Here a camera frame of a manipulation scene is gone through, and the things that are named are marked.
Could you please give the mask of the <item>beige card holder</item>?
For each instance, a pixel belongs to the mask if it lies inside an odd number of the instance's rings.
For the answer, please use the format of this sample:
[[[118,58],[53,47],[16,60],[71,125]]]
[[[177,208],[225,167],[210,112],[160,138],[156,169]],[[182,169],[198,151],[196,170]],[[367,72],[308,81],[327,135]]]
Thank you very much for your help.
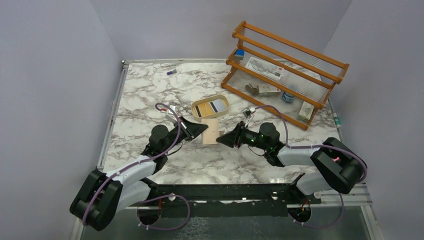
[[[217,118],[205,118],[201,123],[207,125],[207,129],[202,132],[201,139],[203,145],[217,145],[216,139],[220,136],[219,120]]]

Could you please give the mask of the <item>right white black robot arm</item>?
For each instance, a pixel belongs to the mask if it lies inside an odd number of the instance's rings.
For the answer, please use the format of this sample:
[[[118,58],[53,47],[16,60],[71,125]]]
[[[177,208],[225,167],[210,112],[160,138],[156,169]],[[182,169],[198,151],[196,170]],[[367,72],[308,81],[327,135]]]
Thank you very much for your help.
[[[241,121],[216,141],[230,148],[247,145],[261,149],[263,157],[274,167],[316,167],[316,172],[305,173],[293,182],[295,189],[305,196],[326,190],[348,194],[366,173],[364,162],[338,139],[329,137],[323,144],[313,146],[289,146],[280,141],[280,133],[271,122],[261,124],[255,132]]]

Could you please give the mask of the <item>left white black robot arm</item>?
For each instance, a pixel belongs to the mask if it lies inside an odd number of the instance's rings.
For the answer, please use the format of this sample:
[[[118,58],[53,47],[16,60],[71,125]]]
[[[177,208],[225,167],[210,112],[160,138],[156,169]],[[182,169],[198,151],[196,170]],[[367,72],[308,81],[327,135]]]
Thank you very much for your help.
[[[160,171],[168,161],[166,152],[182,141],[191,141],[208,125],[179,117],[169,130],[159,124],[152,128],[141,155],[120,169],[91,171],[72,201],[69,212],[97,231],[103,230],[116,213],[147,199],[151,187],[143,182]]]

